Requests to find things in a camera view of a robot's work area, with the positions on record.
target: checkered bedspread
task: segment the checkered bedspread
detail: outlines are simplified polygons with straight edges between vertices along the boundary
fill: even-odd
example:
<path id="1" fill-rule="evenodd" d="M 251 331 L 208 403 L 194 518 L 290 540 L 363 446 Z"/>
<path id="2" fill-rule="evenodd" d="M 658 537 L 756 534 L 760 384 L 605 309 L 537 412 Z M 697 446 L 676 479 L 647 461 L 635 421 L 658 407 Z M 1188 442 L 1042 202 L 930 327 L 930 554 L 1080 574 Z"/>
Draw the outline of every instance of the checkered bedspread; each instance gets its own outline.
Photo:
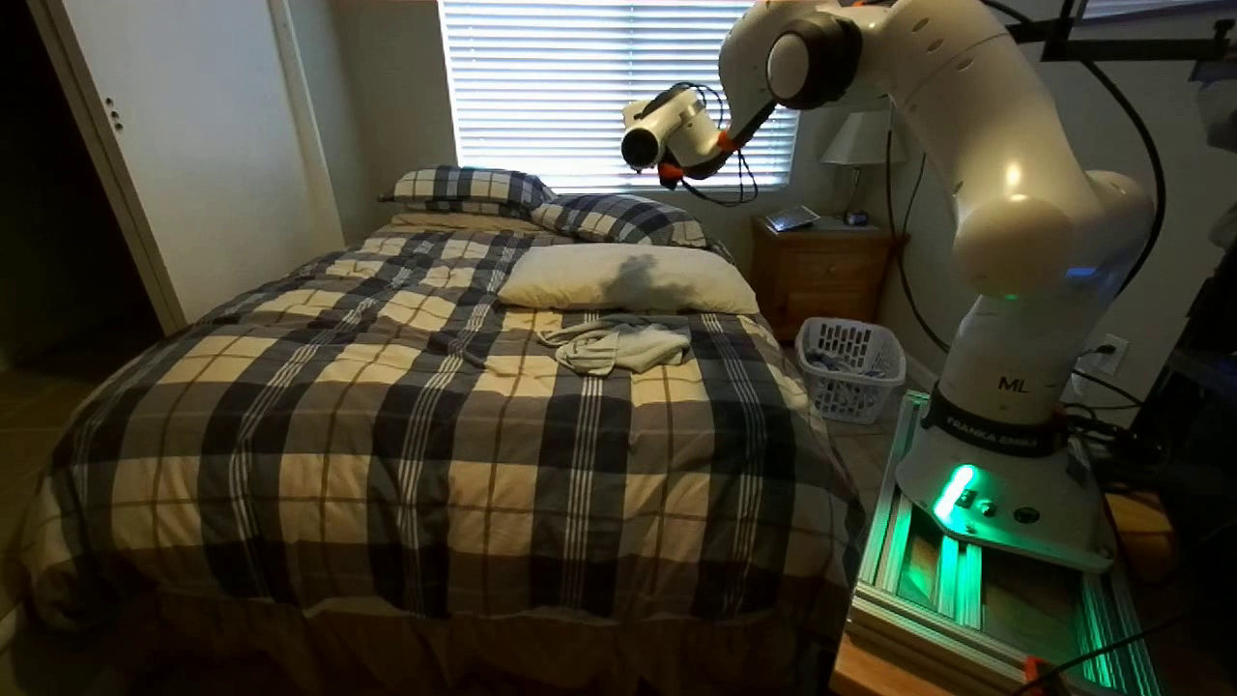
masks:
<path id="1" fill-rule="evenodd" d="M 581 617 L 842 604 L 864 518 L 769 327 L 676 313 L 693 360 L 563 371 L 537 331 L 591 313 L 496 304 L 528 245 L 550 241 L 385 226 L 129 365 L 25 518 L 35 607 L 73 621 L 152 588 Z"/>

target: white door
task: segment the white door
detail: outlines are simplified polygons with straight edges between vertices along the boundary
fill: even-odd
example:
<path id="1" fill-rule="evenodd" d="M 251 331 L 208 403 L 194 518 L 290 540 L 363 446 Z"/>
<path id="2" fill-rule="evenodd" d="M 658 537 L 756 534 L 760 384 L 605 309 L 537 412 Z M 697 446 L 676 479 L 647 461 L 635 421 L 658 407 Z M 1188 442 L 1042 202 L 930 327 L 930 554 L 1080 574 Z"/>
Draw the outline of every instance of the white door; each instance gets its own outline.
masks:
<path id="1" fill-rule="evenodd" d="M 265 0 L 42 4 L 76 117 L 129 179 L 108 195 L 136 198 L 118 215 L 163 327 L 345 245 L 339 222 L 312 213 Z"/>

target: window blinds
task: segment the window blinds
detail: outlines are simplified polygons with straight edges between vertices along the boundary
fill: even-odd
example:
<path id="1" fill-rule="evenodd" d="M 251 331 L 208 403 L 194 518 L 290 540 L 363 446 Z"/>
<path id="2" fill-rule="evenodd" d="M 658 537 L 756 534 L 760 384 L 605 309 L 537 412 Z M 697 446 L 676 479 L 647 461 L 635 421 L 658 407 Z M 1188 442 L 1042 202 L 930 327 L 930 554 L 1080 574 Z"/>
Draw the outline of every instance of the window blinds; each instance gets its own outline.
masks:
<path id="1" fill-rule="evenodd" d="M 672 80 L 720 94 L 720 50 L 750 0 L 440 0 L 455 158 L 553 191 L 658 187 L 617 155 L 623 108 Z M 795 117 L 746 142 L 756 187 L 790 179 Z M 739 158 L 698 187 L 739 187 Z"/>

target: robotic arm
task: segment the robotic arm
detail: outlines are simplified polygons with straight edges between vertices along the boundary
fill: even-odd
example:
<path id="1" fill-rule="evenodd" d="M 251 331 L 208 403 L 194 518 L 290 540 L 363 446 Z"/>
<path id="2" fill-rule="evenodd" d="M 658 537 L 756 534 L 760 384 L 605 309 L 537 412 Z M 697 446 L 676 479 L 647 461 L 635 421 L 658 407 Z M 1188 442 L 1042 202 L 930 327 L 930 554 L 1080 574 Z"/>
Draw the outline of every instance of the robotic arm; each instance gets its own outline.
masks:
<path id="1" fill-rule="evenodd" d="M 979 302 L 926 418 L 911 421 L 898 485 L 960 537 L 1105 567 L 1096 490 L 1061 448 L 1059 394 L 1149 245 L 1149 195 L 1080 168 L 1052 94 L 979 0 L 755 6 L 730 32 L 720 76 L 735 129 L 698 129 L 706 117 L 681 104 L 684 94 L 652 99 L 627 119 L 627 142 L 647 142 L 635 168 L 710 174 L 778 104 L 886 94 L 906 117 L 956 180 L 956 258 Z"/>

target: wooden dresser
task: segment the wooden dresser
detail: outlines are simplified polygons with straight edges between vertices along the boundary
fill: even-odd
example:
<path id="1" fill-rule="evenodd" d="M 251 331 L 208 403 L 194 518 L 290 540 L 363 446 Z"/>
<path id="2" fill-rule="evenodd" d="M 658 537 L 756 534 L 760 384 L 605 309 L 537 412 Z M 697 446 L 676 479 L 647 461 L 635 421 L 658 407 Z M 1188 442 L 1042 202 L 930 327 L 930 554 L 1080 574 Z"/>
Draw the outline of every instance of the wooden dresser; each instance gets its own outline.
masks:
<path id="1" fill-rule="evenodd" d="M 755 215 L 755 289 L 778 342 L 793 344 L 805 316 L 875 321 L 893 251 L 898 235 L 877 226 L 774 232 Z"/>

